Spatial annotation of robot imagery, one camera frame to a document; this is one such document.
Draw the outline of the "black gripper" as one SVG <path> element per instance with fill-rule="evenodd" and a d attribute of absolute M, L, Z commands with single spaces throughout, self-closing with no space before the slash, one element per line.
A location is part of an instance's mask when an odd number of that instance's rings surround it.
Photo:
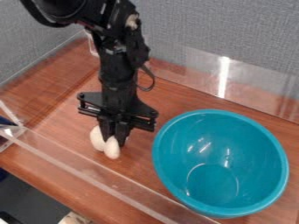
<path fill-rule="evenodd" d="M 100 92 L 77 94 L 79 112 L 97 118 L 103 140 L 115 135 L 120 147 L 125 145 L 132 128 L 155 130 L 159 116 L 157 111 L 139 99 L 136 89 L 136 78 L 132 78 L 119 83 L 101 81 Z"/>

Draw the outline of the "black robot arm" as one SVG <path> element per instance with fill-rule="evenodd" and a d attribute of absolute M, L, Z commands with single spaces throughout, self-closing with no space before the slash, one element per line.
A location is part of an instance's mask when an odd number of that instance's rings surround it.
<path fill-rule="evenodd" d="M 133 128 L 152 131 L 157 111 L 136 94 L 137 71 L 149 73 L 149 47 L 141 33 L 141 20 L 129 0 L 20 0 L 34 20 L 53 28 L 79 24 L 91 34 L 100 70 L 99 92 L 77 94 L 79 112 L 97 118 L 107 140 L 125 143 Z"/>

